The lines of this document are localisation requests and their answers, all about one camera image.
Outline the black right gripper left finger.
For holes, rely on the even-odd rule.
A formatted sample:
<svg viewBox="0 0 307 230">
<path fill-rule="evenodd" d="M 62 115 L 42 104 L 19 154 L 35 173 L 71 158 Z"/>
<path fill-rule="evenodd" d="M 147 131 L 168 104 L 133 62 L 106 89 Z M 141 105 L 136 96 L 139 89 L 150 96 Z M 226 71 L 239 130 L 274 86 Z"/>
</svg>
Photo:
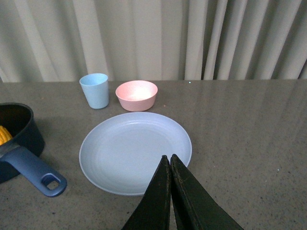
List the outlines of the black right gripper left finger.
<svg viewBox="0 0 307 230">
<path fill-rule="evenodd" d="M 124 230 L 168 230 L 170 222 L 171 169 L 163 155 L 140 203 Z"/>
</svg>

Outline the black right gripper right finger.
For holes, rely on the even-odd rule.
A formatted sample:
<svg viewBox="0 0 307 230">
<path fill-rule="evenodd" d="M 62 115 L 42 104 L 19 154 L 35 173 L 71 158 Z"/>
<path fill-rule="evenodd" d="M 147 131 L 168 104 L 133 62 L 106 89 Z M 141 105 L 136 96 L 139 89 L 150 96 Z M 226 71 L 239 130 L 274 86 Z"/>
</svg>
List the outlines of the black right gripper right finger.
<svg viewBox="0 0 307 230">
<path fill-rule="evenodd" d="M 171 157 L 171 195 L 178 230 L 241 230 L 202 187 L 180 158 Z"/>
</svg>

